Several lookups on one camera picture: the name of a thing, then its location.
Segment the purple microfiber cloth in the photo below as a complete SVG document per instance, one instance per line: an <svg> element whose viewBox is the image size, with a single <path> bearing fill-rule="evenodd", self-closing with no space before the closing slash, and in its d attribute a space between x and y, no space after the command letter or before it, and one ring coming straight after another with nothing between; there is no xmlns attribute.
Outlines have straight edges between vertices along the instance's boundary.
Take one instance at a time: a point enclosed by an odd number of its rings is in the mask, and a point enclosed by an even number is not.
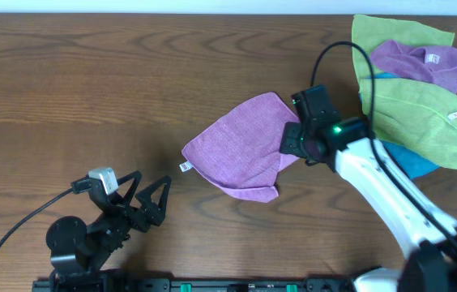
<svg viewBox="0 0 457 292"><path fill-rule="evenodd" d="M268 203L279 196L279 172L298 160L280 153L285 124L298 121L276 93L252 97L185 145L180 169L196 170L235 199Z"/></svg>

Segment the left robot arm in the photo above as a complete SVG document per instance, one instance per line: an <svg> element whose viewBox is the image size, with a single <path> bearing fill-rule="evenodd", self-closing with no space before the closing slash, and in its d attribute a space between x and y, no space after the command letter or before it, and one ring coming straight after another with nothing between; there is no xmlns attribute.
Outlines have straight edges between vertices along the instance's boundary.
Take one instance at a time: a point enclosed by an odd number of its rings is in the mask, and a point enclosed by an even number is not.
<svg viewBox="0 0 457 292"><path fill-rule="evenodd" d="M87 192L101 215L90 225L78 217L55 221L45 237L54 270L50 291L146 291L140 281L102 266L130 240L130 232L146 233L163 223L172 179L165 175L141 191L139 171L116 178L111 168L90 170L71 184L75 194Z"/></svg>

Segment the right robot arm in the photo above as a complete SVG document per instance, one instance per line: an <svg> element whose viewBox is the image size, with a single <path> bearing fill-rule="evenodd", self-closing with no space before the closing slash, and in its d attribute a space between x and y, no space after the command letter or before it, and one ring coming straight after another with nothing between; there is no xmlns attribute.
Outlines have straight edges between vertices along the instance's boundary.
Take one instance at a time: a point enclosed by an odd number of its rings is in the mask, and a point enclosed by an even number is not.
<svg viewBox="0 0 457 292"><path fill-rule="evenodd" d="M387 225L406 262L350 280L351 291L457 291L457 220L432 203L393 162L362 118L343 120L324 86L293 94L280 152L323 163L354 186Z"/></svg>

